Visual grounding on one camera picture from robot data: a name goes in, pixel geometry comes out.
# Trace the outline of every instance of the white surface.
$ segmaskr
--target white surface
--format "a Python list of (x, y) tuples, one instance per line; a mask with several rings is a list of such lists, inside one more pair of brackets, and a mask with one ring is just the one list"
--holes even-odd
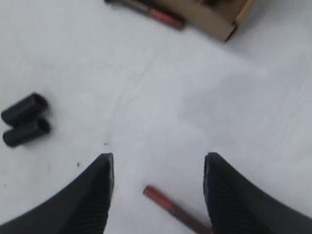
[(311, 9), (259, 0), (221, 44), (101, 0), (1, 0), (0, 109), (38, 91), (54, 130), (14, 150), (0, 144), (0, 223), (106, 152), (116, 167), (108, 234), (192, 233), (143, 197), (147, 184), (208, 222), (209, 151), (312, 216)]

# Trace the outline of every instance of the red label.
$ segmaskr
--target red label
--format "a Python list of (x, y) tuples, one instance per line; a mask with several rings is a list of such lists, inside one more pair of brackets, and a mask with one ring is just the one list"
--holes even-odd
[(158, 20), (160, 20), (162, 22), (165, 22), (167, 24), (174, 26), (175, 28), (181, 29), (183, 27), (183, 23), (181, 21), (178, 21), (174, 17), (169, 16), (165, 13), (162, 13), (158, 10), (151, 9), (150, 15), (154, 16), (155, 18), (157, 18)]

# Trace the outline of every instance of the black rubber tube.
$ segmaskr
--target black rubber tube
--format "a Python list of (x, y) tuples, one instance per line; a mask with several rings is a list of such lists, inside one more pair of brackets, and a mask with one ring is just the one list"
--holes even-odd
[(37, 93), (33, 93), (23, 100), (12, 105), (1, 113), (1, 118), (11, 126), (17, 126), (22, 122), (35, 118), (48, 108), (48, 102)]
[(10, 147), (16, 147), (49, 132), (49, 123), (40, 118), (6, 131), (3, 133), (3, 141)]

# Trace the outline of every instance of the black cylindrical grommet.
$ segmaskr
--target black cylindrical grommet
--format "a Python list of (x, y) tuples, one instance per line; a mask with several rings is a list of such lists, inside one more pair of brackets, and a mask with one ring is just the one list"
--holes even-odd
[(48, 102), (39, 94), (33, 93), (1, 113), (1, 118), (11, 126), (29, 121), (48, 108)]
[(49, 123), (40, 118), (6, 131), (3, 133), (3, 141), (10, 147), (16, 147), (49, 132)]

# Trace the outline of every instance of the cardboard box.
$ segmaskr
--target cardboard box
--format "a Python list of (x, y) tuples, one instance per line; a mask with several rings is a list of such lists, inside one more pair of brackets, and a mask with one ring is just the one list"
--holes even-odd
[(207, 6), (196, 0), (156, 1), (221, 41), (227, 41), (231, 37), (255, 2), (255, 0), (220, 0), (215, 6)]

